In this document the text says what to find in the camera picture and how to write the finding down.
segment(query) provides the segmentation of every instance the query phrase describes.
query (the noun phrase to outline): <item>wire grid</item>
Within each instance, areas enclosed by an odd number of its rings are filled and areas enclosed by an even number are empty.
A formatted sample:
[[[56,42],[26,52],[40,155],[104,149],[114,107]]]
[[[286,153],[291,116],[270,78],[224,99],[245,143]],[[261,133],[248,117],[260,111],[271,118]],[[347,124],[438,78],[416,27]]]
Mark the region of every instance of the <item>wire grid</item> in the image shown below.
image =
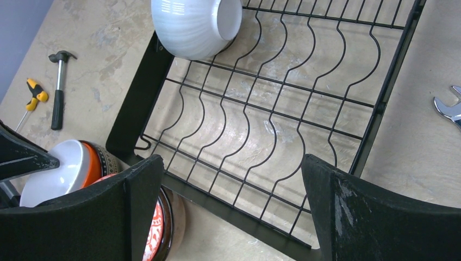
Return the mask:
[[[244,1],[225,50],[175,58],[137,154],[161,155],[169,175],[318,248],[302,156],[350,170],[411,6]]]

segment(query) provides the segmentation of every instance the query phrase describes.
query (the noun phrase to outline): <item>wrench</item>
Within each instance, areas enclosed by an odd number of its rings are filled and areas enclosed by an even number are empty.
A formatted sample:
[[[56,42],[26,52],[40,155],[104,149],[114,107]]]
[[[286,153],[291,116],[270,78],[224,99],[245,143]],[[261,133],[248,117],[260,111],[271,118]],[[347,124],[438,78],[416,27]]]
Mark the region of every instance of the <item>wrench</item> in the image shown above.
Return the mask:
[[[461,95],[461,87],[453,86],[453,89]],[[443,116],[450,119],[456,126],[461,128],[461,102],[448,107],[439,98],[434,98],[434,104],[437,111]]]

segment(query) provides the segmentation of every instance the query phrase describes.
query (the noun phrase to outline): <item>screwdriver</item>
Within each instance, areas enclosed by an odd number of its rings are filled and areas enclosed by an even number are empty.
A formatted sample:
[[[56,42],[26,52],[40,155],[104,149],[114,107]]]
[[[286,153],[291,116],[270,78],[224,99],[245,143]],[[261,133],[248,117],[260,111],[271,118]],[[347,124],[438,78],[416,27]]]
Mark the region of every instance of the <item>screwdriver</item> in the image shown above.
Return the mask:
[[[29,87],[29,91],[32,93],[32,99],[30,99],[30,102],[26,104],[26,113],[24,116],[22,116],[21,121],[16,127],[16,132],[21,126],[22,122],[26,118],[27,114],[30,111],[34,111],[35,108],[37,107],[38,102],[45,102],[48,100],[48,94],[43,90],[42,86],[38,84],[36,81],[27,78],[27,87]]]

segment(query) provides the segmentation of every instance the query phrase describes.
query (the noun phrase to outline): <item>white bowl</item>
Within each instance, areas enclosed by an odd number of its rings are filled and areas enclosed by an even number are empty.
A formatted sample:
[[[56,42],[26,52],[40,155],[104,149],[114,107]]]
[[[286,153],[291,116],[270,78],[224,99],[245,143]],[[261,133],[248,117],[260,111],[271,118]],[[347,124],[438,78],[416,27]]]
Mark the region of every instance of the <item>white bowl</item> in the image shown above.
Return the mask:
[[[188,60],[218,54],[242,22],[241,0],[151,0],[151,9],[162,45]]]
[[[78,140],[66,140],[48,153],[59,159],[59,167],[31,174],[22,190],[19,206],[35,207],[82,188],[90,170],[88,149]]]

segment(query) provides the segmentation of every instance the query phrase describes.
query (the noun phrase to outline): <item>dish rack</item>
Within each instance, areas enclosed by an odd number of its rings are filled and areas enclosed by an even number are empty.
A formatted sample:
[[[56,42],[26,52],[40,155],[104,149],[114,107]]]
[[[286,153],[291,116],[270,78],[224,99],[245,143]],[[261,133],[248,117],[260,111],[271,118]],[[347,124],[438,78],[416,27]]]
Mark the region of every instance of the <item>dish rack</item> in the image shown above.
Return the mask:
[[[301,176],[314,154],[360,176],[424,0],[245,0],[238,36],[175,58],[154,33],[109,135],[129,165],[291,258],[321,251]]]

